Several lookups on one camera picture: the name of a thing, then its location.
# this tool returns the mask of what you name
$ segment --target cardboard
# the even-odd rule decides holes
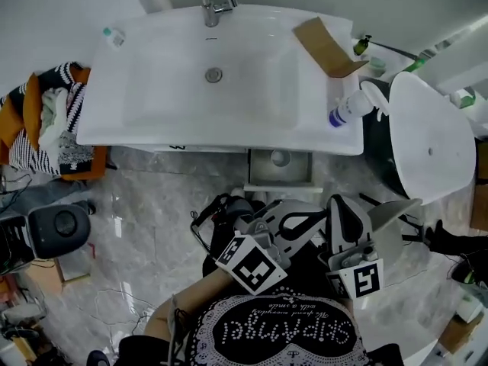
[[[488,231],[488,143],[477,144],[477,175],[470,227]]]
[[[471,333],[483,319],[483,312],[480,313],[471,323],[464,322],[458,315],[454,316],[445,327],[439,338],[446,350],[454,354],[459,348],[467,343]]]
[[[36,353],[31,348],[29,342],[24,338],[12,338],[18,350],[22,353],[26,361],[34,362],[37,359]]]
[[[61,294],[63,292],[63,276],[61,271],[54,260],[49,260],[48,262],[42,264],[44,267],[30,265],[25,273],[32,281],[39,285],[42,291],[51,294]]]
[[[474,187],[470,227],[488,231],[488,185]]]
[[[368,63],[350,59],[319,17],[303,22],[293,32],[329,77],[344,78]]]

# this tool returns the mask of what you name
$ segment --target floor drain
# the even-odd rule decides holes
[[[219,82],[222,79],[222,69],[210,68],[205,72],[205,79],[208,82]]]

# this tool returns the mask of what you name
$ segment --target soap dispenser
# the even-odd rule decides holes
[[[359,40],[354,46],[354,53],[356,56],[360,56],[369,46],[369,40],[371,35],[365,35],[363,39]]]

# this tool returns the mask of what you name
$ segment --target sink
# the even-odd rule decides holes
[[[298,61],[289,34],[270,34],[266,21],[247,21],[225,36],[188,29],[152,34],[134,54],[126,104],[140,107],[125,108],[127,123],[297,124]],[[206,80],[209,69],[219,69],[218,82]]]
[[[329,78],[294,36],[320,16],[352,56],[352,22],[240,5],[206,27],[200,7],[115,24],[119,50],[102,40],[79,121],[81,144],[240,146],[362,153],[362,120],[339,129],[328,113],[358,89],[355,73]]]

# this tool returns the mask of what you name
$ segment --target box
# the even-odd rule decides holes
[[[344,78],[368,63],[350,59],[318,17],[303,22],[293,32],[328,77]]]
[[[455,315],[448,326],[445,327],[444,332],[439,338],[439,343],[451,354],[454,354],[467,343],[471,333],[481,322],[483,316],[483,313],[480,313],[471,323],[466,323],[458,315]]]
[[[470,227],[488,231],[488,143],[477,145],[477,174]]]

